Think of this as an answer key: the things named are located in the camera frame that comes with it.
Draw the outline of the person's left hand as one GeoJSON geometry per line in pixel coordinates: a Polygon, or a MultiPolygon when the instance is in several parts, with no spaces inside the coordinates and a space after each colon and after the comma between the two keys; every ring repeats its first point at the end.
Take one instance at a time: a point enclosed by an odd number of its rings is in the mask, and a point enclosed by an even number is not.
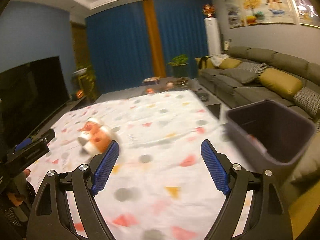
{"type": "Polygon", "coordinates": [[[26,187],[27,178],[30,176],[30,173],[29,169],[25,169],[14,179],[7,189],[7,197],[15,207],[20,206],[28,196],[26,187]]]}

